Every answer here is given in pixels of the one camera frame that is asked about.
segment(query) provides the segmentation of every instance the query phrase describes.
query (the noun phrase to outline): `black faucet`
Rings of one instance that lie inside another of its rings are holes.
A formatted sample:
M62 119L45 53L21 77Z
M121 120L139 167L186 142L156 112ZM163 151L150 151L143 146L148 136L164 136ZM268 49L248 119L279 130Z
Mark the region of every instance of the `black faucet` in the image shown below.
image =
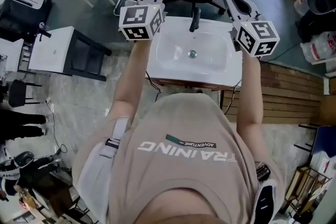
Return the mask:
M199 21L199 18L201 16L201 9L200 8L194 8L193 9L193 21L191 22L191 25L190 25L190 29L189 31L190 32L194 32L196 29L199 28L199 24L200 24L200 21Z

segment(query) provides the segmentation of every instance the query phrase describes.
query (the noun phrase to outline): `white sink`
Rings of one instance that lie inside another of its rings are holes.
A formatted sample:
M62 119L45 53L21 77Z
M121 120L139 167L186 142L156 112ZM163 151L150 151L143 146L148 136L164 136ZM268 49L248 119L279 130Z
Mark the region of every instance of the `white sink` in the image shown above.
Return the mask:
M147 71L153 78L234 86L242 75L242 53L236 52L229 23L166 16L152 41Z

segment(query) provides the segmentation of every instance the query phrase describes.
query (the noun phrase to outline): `desk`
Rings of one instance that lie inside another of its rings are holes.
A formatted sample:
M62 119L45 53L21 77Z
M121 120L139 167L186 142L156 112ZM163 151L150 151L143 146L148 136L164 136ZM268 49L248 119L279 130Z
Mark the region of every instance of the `desk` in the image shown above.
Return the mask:
M106 81L100 75L104 55L111 51L75 30L72 26L38 35L30 57L29 69Z

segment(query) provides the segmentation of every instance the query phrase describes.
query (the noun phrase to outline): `white bag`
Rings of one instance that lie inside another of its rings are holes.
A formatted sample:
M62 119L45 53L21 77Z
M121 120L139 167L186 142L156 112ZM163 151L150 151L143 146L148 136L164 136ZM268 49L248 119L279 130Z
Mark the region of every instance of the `white bag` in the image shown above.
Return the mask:
M300 44L306 61L312 63L336 54L336 32L323 32L308 43Z

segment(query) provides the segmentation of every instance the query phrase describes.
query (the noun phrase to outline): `hand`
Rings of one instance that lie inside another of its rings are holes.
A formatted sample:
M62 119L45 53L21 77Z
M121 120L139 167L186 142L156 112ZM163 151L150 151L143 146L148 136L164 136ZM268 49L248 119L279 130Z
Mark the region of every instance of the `hand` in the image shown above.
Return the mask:
M7 199L7 194L0 189L0 200L4 201Z

